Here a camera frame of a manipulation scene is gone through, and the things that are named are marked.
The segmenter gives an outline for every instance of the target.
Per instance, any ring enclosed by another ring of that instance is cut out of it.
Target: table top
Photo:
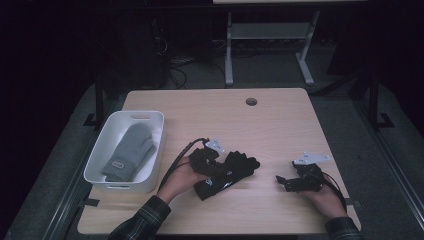
[[[250,106],[247,99],[257,104]],[[230,151],[255,157],[261,166],[247,177],[201,201],[194,190],[175,198],[171,214],[158,234],[308,234],[325,233],[326,219],[296,193],[286,192],[275,175],[298,175],[291,162],[303,152],[332,154],[305,90],[299,88],[157,90],[128,94],[123,110],[157,110],[165,116],[166,139],[158,184],[184,147],[197,138],[218,138]],[[348,193],[335,161],[321,169]],[[83,234],[109,233],[157,191],[148,194],[105,193],[93,187],[78,230]],[[360,228],[353,206],[348,214]]]

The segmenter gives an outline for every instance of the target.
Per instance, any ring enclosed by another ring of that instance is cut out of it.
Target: gray cloth
[[[130,126],[102,169],[106,182],[129,182],[152,146],[152,133],[148,126],[143,123]]]

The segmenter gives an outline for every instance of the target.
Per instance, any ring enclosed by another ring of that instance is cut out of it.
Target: plaid shirt sleeve
[[[331,240],[364,240],[364,237],[349,217],[334,218],[325,224]]]
[[[110,240],[150,240],[171,212],[171,208],[157,196],[152,196],[137,213],[121,223],[109,235]]]

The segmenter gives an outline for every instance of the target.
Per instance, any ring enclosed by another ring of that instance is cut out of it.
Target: white plastic bin
[[[146,124],[154,147],[146,153],[146,161],[136,169],[131,182],[106,182],[101,170],[111,158],[116,146],[128,128],[136,123]],[[165,121],[159,111],[118,111],[109,116],[93,147],[84,170],[84,178],[105,192],[147,193],[157,182],[165,142]]]

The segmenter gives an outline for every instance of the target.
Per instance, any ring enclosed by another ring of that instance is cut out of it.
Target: person's arm
[[[121,223],[110,234],[110,240],[154,239],[159,227],[171,212],[168,204],[207,176],[193,171],[188,157],[183,157],[166,183],[127,221]]]
[[[325,228],[330,239],[364,239],[353,220],[347,215],[339,198],[327,185],[324,185],[319,192],[305,191],[299,194],[311,200],[317,210],[329,219]]]

